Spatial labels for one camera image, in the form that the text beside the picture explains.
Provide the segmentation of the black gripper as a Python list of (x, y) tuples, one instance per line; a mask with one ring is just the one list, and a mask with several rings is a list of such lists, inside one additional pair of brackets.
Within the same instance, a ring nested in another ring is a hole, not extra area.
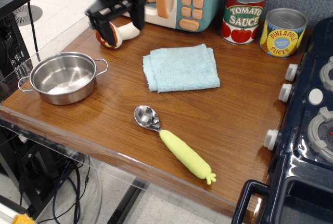
[(86, 11), (91, 26), (98, 32), (97, 39), (104, 45), (116, 45), (115, 31), (109, 21), (126, 12), (130, 14), (133, 25), (142, 30), (145, 26), (145, 1), (97, 0)]

